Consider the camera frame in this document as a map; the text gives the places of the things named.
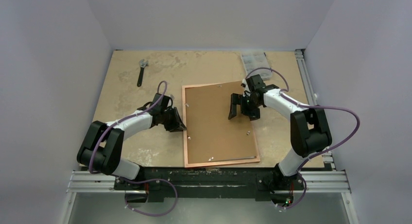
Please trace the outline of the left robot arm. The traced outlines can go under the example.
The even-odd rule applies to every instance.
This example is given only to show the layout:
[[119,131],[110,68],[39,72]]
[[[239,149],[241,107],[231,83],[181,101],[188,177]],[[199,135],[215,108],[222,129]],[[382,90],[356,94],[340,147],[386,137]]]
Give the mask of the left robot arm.
[[126,178],[126,184],[137,190],[143,187],[145,176],[141,166],[121,157],[123,142],[129,137],[163,125],[168,132],[186,130],[172,98],[160,93],[153,101],[138,108],[131,115],[110,122],[94,121],[87,130],[76,160],[94,172]]

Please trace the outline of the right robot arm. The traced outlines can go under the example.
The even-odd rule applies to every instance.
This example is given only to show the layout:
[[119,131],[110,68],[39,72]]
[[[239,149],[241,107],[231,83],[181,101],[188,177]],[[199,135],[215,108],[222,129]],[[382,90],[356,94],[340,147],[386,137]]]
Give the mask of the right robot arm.
[[269,107],[290,123],[291,150],[275,165],[269,186],[283,189],[297,178],[298,172],[310,156],[332,144],[326,113],[322,108],[305,107],[284,94],[276,85],[267,85],[260,75],[253,75],[241,83],[242,94],[231,94],[228,119],[241,114],[254,121],[260,118],[260,107]]

